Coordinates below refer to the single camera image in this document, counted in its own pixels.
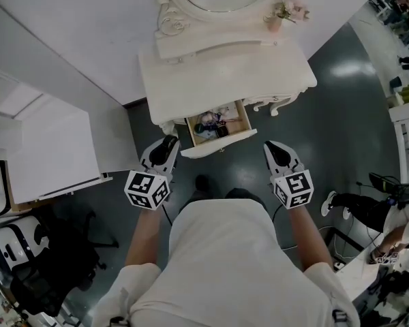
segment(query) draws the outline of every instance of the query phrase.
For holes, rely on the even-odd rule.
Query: shoe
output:
[[[335,196],[335,195],[337,195],[337,194],[338,194],[338,193],[337,193],[336,191],[331,191],[331,192],[329,193],[329,196],[327,196],[326,201],[324,201],[324,202],[322,203],[322,206],[321,206],[321,215],[322,215],[323,217],[326,217],[326,216],[329,214],[329,212],[331,211],[331,209],[333,208],[333,206],[331,205],[332,199],[333,199],[333,196]]]
[[[209,182],[208,176],[205,176],[203,174],[199,174],[196,177],[196,189],[198,191],[203,191],[205,193],[209,193],[211,190],[211,184]]]
[[[348,207],[344,207],[344,210],[342,211],[342,217],[347,220],[348,218],[350,218],[350,211],[348,210]]]

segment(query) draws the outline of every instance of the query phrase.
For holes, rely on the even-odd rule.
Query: gray floor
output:
[[[178,158],[173,193],[166,203],[171,219],[193,192],[194,177],[205,173],[219,183],[224,195],[233,187],[244,187],[262,198],[272,215],[279,202],[267,187],[267,170],[262,145],[265,140],[277,140],[290,145],[309,168],[315,193],[309,210],[318,227],[335,225],[348,232],[352,221],[344,221],[340,211],[328,217],[320,214],[320,205],[328,192],[359,192],[355,181],[369,183],[368,172],[399,176],[398,153],[393,126],[389,120],[386,99],[375,74],[355,70],[354,65],[369,62],[367,53],[350,25],[342,27],[309,61],[318,86],[302,94],[296,102],[283,107],[278,117],[271,117],[266,108],[247,113],[252,127],[258,133],[233,144],[223,153],[214,153],[202,159]],[[130,123],[138,154],[152,142],[161,138],[162,131],[154,126],[146,104],[129,109]],[[186,127],[179,128],[182,147],[192,146]],[[77,316],[85,316],[89,325],[91,308],[106,293],[123,265],[129,246],[138,209],[127,201],[123,187],[126,172],[114,174],[114,181],[83,189],[74,196],[64,198],[56,206],[58,215],[82,219],[92,208],[97,219],[91,230],[91,240],[107,241],[109,235],[119,241],[119,249],[99,249],[108,270],[98,271],[87,292],[74,290],[69,303]],[[362,190],[373,195],[372,189]],[[293,245],[287,212],[284,209],[275,219],[277,238],[282,247]],[[160,237],[159,265],[166,265],[170,226],[163,220]],[[350,236],[362,245],[370,239],[367,228],[354,221]],[[337,241],[337,250],[342,250]],[[298,265],[297,250],[287,251]],[[354,255],[346,246],[346,255]]]

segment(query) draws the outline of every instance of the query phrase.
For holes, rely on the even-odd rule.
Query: flower decoration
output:
[[[275,17],[279,17],[296,23],[298,20],[308,20],[308,14],[309,10],[300,0],[277,0],[273,5],[270,15],[265,18],[265,22]]]

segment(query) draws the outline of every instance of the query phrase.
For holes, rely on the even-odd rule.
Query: white vanity table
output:
[[[215,0],[157,1],[159,30],[155,45],[139,53],[141,74],[153,123],[175,134],[173,121],[186,120],[194,148],[181,151],[183,156],[204,157],[254,135],[245,105],[254,104],[257,111],[271,103],[276,116],[279,107],[316,86],[307,59],[285,33],[297,26],[284,21],[278,33],[271,33],[264,22],[275,0],[255,0],[246,7],[250,0],[233,0],[230,11],[222,11],[226,2]],[[237,104],[238,129],[198,142],[192,117],[229,102]]]

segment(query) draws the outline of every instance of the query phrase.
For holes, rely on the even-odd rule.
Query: white box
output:
[[[287,209],[308,204],[314,193],[309,170],[278,177],[273,186],[274,194]]]
[[[155,210],[170,194],[170,188],[165,176],[130,171],[124,192],[134,206]]]

